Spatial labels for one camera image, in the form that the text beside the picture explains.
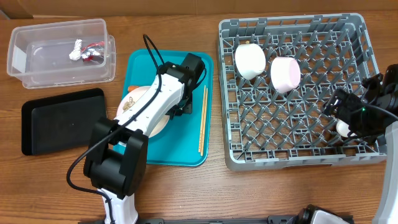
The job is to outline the white paper cup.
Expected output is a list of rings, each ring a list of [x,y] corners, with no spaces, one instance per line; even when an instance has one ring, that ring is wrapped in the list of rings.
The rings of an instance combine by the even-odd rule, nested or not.
[[[340,136],[347,138],[350,132],[349,125],[339,119],[336,123],[336,131]]]

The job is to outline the white plate with scraps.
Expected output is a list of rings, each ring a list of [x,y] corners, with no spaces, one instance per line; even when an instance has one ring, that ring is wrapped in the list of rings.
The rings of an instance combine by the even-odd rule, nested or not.
[[[150,86],[140,86],[139,88],[129,92],[123,100],[120,102],[118,106],[118,110],[116,112],[116,116],[121,115],[122,113],[129,110],[136,101],[150,88]],[[169,121],[169,115],[163,116],[163,118],[157,123],[155,128],[152,130],[150,134],[150,138],[154,137],[155,135],[159,134],[161,130],[163,130]]]

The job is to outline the pale green bowl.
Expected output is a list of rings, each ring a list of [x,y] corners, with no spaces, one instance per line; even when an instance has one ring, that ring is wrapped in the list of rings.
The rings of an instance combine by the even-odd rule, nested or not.
[[[240,75],[251,80],[260,75],[266,67],[266,57],[257,44],[242,44],[235,51],[236,68]]]

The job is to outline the pink white bowl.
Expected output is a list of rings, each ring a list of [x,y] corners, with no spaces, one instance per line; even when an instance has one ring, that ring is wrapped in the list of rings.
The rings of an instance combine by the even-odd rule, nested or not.
[[[301,81],[301,73],[296,59],[276,57],[271,63],[271,81],[279,93],[297,88]]]

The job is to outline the red silver foil wrapper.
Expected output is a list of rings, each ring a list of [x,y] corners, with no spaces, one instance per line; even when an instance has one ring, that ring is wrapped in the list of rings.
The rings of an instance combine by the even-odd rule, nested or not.
[[[104,60],[105,42],[95,42],[81,50],[81,59],[84,62]]]

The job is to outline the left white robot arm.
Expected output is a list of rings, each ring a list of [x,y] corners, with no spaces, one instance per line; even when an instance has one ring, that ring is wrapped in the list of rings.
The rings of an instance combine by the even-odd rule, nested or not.
[[[150,88],[127,111],[95,124],[83,173],[101,193],[104,223],[137,222],[134,193],[146,171],[149,136],[165,115],[181,115],[191,107],[204,70],[203,60],[194,54],[187,54],[180,65],[166,62]]]

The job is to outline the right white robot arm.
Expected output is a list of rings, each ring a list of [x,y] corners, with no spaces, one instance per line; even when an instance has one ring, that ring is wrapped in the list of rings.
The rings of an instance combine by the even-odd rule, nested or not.
[[[373,223],[397,223],[397,65],[365,78],[362,97],[337,89],[323,113],[348,125],[348,139],[385,140],[387,162],[379,208]]]

